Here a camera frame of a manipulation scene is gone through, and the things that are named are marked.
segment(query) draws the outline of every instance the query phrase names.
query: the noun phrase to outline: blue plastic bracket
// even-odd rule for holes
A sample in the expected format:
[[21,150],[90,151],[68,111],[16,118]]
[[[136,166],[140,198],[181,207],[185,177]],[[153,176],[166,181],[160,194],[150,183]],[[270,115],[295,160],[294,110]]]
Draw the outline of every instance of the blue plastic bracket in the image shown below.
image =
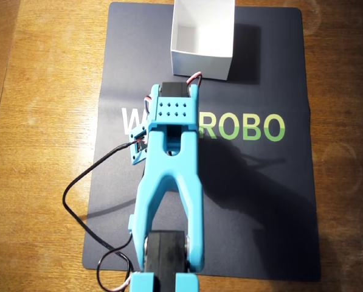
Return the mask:
[[[130,292],[153,292],[154,273],[133,273]],[[175,292],[199,292],[199,279],[195,274],[176,273]]]
[[190,271],[198,272],[204,266],[203,197],[198,176],[199,89],[189,86],[190,97],[162,97],[160,90],[159,85],[153,85],[147,121],[130,132],[130,141],[145,131],[148,140],[143,151],[138,151],[136,144],[131,146],[132,163],[146,159],[146,166],[129,229],[143,270],[144,243],[157,209],[166,191],[178,189],[188,218],[187,260]]

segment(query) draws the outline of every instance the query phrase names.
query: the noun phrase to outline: black cable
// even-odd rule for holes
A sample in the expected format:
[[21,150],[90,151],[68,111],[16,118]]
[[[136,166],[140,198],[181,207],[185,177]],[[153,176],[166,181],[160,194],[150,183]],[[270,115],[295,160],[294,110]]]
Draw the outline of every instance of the black cable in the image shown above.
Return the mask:
[[147,106],[147,101],[144,100],[144,102],[145,102],[145,111],[146,111],[147,114],[150,114],[148,106]]
[[[64,205],[65,209],[72,215],[73,218],[76,219],[77,223],[79,223],[81,225],[82,228],[84,228],[84,230],[97,242],[99,242],[101,245],[103,245],[105,248],[111,250],[114,250],[115,248],[113,246],[111,246],[110,244],[108,244],[107,242],[105,242],[103,239],[101,239],[95,232],[93,232],[87,225],[85,225],[85,223],[83,222],[83,220],[81,220],[75,212],[73,212],[73,210],[67,205],[66,203],[66,195],[68,193],[68,191],[79,181],[81,180],[84,176],[86,176],[89,172],[91,172],[92,170],[94,170],[96,167],[98,167],[101,163],[103,163],[104,161],[106,161],[108,158],[110,158],[113,154],[117,153],[119,150],[123,150],[126,149],[127,147],[129,147],[130,145],[135,144],[136,142],[138,142],[139,140],[135,140],[133,142],[129,142],[129,143],[124,143],[122,145],[119,145],[118,147],[116,147],[115,149],[111,150],[109,153],[107,153],[106,155],[104,155],[102,158],[100,158],[98,161],[96,161],[95,163],[93,163],[93,165],[91,165],[88,169],[86,169],[81,175],[79,175],[78,177],[76,177],[65,189],[64,194],[62,196],[62,204]],[[133,267],[133,263],[131,263],[131,260],[122,252],[120,251],[115,251],[115,254],[119,257],[121,257],[122,259],[124,259],[127,263],[127,272],[126,272],[126,277],[125,280],[128,279],[128,277],[130,276],[130,272],[134,272],[134,267]]]
[[97,283],[98,285],[106,292],[114,292],[113,290],[108,290],[107,288],[105,288],[102,284],[102,281],[100,280],[100,267],[102,266],[103,261],[106,259],[107,256],[109,256],[110,254],[113,254],[117,251],[120,251],[121,249],[125,248],[126,246],[129,245],[129,243],[131,242],[131,240],[133,239],[133,235],[131,234],[128,241],[122,245],[119,246],[118,248],[114,248],[108,252],[106,252],[102,258],[99,260],[99,263],[97,264],[97,268],[96,268],[96,278],[97,278]]

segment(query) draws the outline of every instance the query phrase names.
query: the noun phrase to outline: dark mouse pad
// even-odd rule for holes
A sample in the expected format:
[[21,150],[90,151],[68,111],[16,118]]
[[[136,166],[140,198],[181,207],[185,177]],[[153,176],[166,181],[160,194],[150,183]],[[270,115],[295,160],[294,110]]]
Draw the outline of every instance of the dark mouse pad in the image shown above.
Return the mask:
[[[128,141],[153,84],[186,81],[170,60],[172,5],[112,3],[109,8],[94,160]],[[201,83],[199,176],[204,188],[206,264],[202,274],[315,281],[320,278],[302,16],[297,9],[235,9],[233,62],[226,82]],[[88,225],[113,246],[128,219],[144,163],[129,150],[95,169]],[[153,229],[187,231],[176,192]],[[88,234],[83,265],[106,249]],[[124,250],[137,269],[133,244]],[[125,270],[111,257],[106,269]]]

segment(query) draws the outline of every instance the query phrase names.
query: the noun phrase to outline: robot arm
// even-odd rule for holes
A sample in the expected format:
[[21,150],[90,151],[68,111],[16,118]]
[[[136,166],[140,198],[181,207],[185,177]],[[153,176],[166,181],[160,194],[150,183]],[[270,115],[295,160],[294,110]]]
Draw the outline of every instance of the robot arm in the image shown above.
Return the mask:
[[[167,82],[151,89],[147,121],[131,130],[131,161],[146,159],[129,230],[139,266],[131,276],[131,292],[197,292],[198,278],[186,273],[204,266],[202,185],[198,177],[199,87]],[[182,231],[156,231],[151,225],[165,193],[178,189],[188,218]]]

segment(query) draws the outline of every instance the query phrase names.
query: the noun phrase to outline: cardboard box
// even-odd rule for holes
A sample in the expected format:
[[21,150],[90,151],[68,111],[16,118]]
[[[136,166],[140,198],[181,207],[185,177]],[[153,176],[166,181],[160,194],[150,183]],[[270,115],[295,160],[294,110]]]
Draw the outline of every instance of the cardboard box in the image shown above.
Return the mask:
[[227,80],[232,60],[235,0],[175,0],[173,75]]

